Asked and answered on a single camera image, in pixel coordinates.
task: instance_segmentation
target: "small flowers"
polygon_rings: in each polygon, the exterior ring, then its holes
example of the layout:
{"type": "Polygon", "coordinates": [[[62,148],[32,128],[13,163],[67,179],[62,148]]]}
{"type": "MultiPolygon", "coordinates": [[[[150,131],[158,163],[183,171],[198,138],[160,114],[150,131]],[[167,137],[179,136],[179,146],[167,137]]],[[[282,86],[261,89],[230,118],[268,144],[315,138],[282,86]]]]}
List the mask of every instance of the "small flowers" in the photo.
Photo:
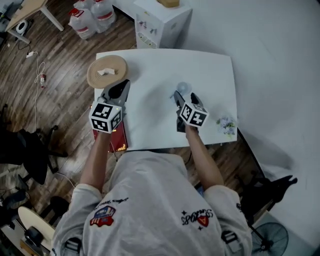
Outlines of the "small flowers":
{"type": "Polygon", "coordinates": [[[236,122],[232,117],[223,116],[218,121],[216,121],[216,124],[219,125],[219,132],[224,133],[228,137],[232,137],[232,135],[236,134],[236,122]]]}

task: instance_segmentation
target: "wooden table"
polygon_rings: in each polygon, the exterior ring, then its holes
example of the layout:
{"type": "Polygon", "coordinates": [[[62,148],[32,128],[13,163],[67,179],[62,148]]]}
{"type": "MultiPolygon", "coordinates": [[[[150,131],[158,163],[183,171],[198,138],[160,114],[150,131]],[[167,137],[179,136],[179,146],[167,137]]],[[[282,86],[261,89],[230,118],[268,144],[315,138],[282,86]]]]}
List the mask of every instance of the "wooden table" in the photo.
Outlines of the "wooden table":
{"type": "Polygon", "coordinates": [[[54,237],[55,230],[50,226],[43,218],[41,218],[36,212],[21,206],[18,209],[20,220],[26,229],[30,227],[36,228],[42,235],[42,246],[51,251],[51,242],[54,237]]]}
{"type": "Polygon", "coordinates": [[[24,0],[22,2],[22,9],[18,9],[13,15],[11,21],[6,27],[5,31],[20,39],[21,41],[30,44],[30,40],[23,37],[19,33],[13,30],[14,26],[16,26],[20,21],[26,19],[30,15],[36,13],[37,11],[41,11],[60,31],[64,30],[64,27],[57,21],[57,19],[49,12],[46,7],[46,3],[48,0],[24,0]]]}
{"type": "MultiPolygon", "coordinates": [[[[217,120],[223,116],[237,120],[234,73],[229,56],[180,49],[132,49],[102,52],[123,57],[131,81],[125,104],[125,133],[128,150],[188,147],[186,134],[177,132],[178,107],[170,98],[177,85],[185,82],[209,111],[209,118],[199,134],[204,144],[237,140],[237,133],[227,136],[219,131],[217,120]]],[[[94,98],[103,89],[94,90],[94,98]]],[[[184,99],[191,102],[190,94],[184,99]]]]}

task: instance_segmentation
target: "wooden floor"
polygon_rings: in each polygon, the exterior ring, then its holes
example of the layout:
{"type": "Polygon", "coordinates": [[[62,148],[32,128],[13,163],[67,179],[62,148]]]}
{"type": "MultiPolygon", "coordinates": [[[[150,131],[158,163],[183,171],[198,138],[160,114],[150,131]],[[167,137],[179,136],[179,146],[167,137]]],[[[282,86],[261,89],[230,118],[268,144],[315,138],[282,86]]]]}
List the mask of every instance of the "wooden floor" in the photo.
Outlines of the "wooden floor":
{"type": "MultiPolygon", "coordinates": [[[[60,32],[41,12],[31,18],[33,24],[25,35],[31,40],[31,51],[39,53],[39,61],[45,62],[44,74],[46,86],[40,88],[37,98],[37,122],[35,124],[35,98],[37,56],[26,58],[28,48],[18,50],[18,43],[11,36],[0,48],[0,106],[8,104],[6,119],[12,125],[8,130],[17,132],[25,129],[34,132],[36,127],[48,133],[54,125],[59,129],[53,134],[50,148],[66,151],[68,158],[52,158],[58,165],[59,172],[68,176],[74,184],[80,174],[90,148],[94,143],[93,132],[89,124],[89,107],[94,99],[94,89],[86,81],[86,72],[96,53],[115,50],[134,49],[136,47],[135,27],[133,21],[117,13],[115,25],[103,34],[96,34],[88,40],[80,39],[68,26],[68,12],[73,8],[73,1],[49,0],[49,11],[64,26],[60,32]]],[[[238,191],[238,182],[234,179],[239,174],[245,181],[251,178],[251,170],[257,167],[245,144],[238,141],[223,145],[211,145],[209,150],[217,162],[226,184],[238,191]]],[[[173,154],[181,155],[185,161],[190,155],[189,148],[172,148],[173,154]]],[[[115,157],[109,154],[107,166],[108,177],[115,166],[115,157]]],[[[186,165],[189,180],[198,182],[192,159],[186,165]]],[[[0,178],[1,189],[19,187],[18,174],[25,176],[23,166],[1,164],[0,173],[10,173],[0,178]]],[[[67,179],[49,170],[44,185],[28,182],[31,202],[37,212],[48,205],[52,196],[61,196],[68,201],[73,187],[67,179]]]]}

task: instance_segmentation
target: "white cloth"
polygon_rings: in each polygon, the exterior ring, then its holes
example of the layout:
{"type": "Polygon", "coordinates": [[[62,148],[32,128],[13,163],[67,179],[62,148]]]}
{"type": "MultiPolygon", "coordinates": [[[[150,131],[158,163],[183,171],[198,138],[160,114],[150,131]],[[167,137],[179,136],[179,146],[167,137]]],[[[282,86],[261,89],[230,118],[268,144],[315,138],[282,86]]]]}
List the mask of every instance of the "white cloth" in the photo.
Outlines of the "white cloth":
{"type": "Polygon", "coordinates": [[[104,198],[86,184],[74,189],[52,255],[69,255],[64,246],[70,238],[79,238],[80,255],[88,256],[251,255],[238,194],[216,185],[202,197],[187,178],[180,156],[125,153],[104,198]]]}

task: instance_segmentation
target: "electric fan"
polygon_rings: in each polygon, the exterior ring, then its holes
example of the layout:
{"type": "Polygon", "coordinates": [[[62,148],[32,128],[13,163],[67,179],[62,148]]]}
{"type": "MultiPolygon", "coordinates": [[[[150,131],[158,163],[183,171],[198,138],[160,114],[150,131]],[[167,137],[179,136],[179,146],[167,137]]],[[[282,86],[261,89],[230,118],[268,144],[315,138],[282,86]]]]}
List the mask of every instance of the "electric fan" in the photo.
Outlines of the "electric fan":
{"type": "Polygon", "coordinates": [[[289,235],[283,225],[269,222],[251,229],[252,256],[282,256],[285,253],[289,235]]]}

